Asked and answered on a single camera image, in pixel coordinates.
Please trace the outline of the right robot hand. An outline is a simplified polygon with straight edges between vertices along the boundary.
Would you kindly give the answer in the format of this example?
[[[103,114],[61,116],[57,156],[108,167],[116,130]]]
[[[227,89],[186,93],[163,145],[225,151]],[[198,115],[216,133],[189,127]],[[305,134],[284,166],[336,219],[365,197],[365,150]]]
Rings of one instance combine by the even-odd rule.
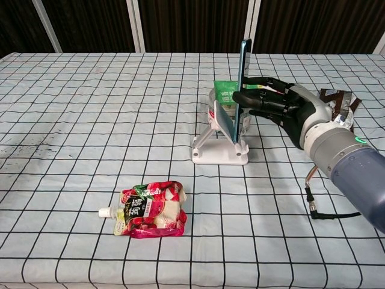
[[[233,93],[233,100],[249,109],[250,114],[282,127],[296,148],[304,149],[305,135],[311,127],[331,121],[331,108],[299,84],[271,77],[244,80],[246,85],[262,85],[269,89],[242,89]]]

